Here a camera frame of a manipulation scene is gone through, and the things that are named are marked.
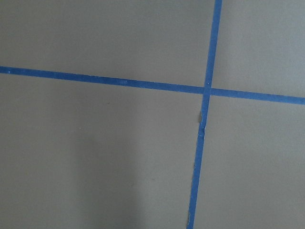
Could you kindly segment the blue tape line lengthwise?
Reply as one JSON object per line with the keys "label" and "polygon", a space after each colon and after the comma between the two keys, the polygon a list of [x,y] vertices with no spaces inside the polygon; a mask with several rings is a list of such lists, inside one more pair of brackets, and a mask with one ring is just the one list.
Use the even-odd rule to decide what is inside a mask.
{"label": "blue tape line lengthwise", "polygon": [[213,19],[212,19],[212,26],[210,33],[209,50],[207,56],[207,65],[206,65],[202,104],[201,104],[201,116],[198,127],[196,152],[195,152],[195,158],[193,164],[193,177],[192,177],[191,193],[189,199],[188,222],[186,225],[187,229],[192,229],[194,227],[194,221],[195,221],[200,174],[202,167],[202,158],[204,152],[205,129],[207,125],[208,109],[209,109],[209,102],[210,102],[213,75],[214,75],[213,74],[214,64],[215,64],[215,57],[217,50],[222,4],[223,4],[222,0],[216,0],[214,2]]}

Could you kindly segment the blue tape line crosswise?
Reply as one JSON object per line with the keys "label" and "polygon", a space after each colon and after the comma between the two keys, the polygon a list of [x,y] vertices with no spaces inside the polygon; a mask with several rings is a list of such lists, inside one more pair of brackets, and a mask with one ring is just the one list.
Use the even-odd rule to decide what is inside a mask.
{"label": "blue tape line crosswise", "polygon": [[[77,81],[77,82],[86,82],[86,83],[100,83],[100,84],[118,85],[118,86],[135,87],[135,88],[155,89],[162,91],[173,91],[173,92],[181,92],[181,93],[189,93],[189,94],[203,94],[205,91],[204,87],[199,87],[199,86],[138,81],[138,80],[111,78],[111,77],[75,74],[75,73],[61,73],[61,72],[24,69],[24,68],[7,67],[7,66],[1,66],[0,72],[3,74],[50,78],[50,79]],[[299,105],[305,104],[305,99],[303,97],[244,92],[244,91],[235,91],[235,90],[218,89],[218,88],[212,88],[209,90],[209,92],[210,95],[213,96],[269,101],[269,102],[278,102],[278,103],[287,103],[287,104],[299,104]]]}

